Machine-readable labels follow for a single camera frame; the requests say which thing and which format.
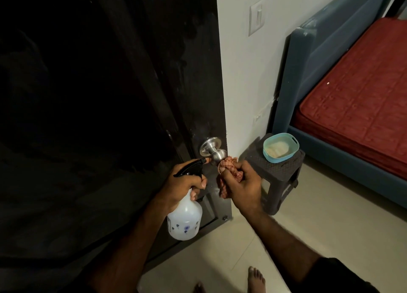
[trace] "bed frame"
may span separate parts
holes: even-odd
[[[273,134],[288,132],[309,156],[407,208],[407,181],[290,126],[299,102],[374,22],[384,0],[334,0],[291,34]]]

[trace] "door knob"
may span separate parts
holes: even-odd
[[[227,151],[221,149],[222,141],[218,137],[207,139],[199,148],[199,153],[202,157],[210,157],[211,163],[215,166],[227,157]]]

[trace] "hand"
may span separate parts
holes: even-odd
[[[195,201],[198,198],[200,189],[205,189],[208,180],[204,175],[202,175],[202,179],[201,177],[195,175],[184,175],[181,177],[174,177],[174,174],[178,173],[180,169],[182,169],[188,163],[191,163],[195,160],[197,159],[193,159],[174,166],[161,191],[157,194],[157,197],[162,201],[162,204],[165,208],[165,212],[167,214],[173,212],[177,208],[181,199],[184,196],[186,196],[190,188],[192,188],[191,191],[192,201]]]
[[[230,189],[230,197],[243,216],[262,212],[261,207],[261,177],[252,166],[244,160],[235,164],[236,168],[244,172],[244,180],[236,181],[229,170],[221,174]]]

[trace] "left hand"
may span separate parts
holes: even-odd
[[[161,191],[157,194],[157,197],[163,201],[167,214],[173,212],[177,208],[178,204],[182,198],[186,196],[190,188],[192,188],[192,201],[195,201],[198,198],[200,189],[205,189],[208,179],[204,175],[202,175],[202,179],[196,175],[174,177],[174,174],[178,173],[180,169],[195,160],[197,159],[192,159],[190,161],[175,165],[165,181]]]

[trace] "white spray bottle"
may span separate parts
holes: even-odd
[[[202,166],[206,159],[202,158],[187,164],[174,177],[197,175],[202,178]],[[178,207],[167,215],[168,232],[178,240],[188,240],[196,236],[202,218],[202,207],[198,202],[191,201],[191,191],[182,198]]]

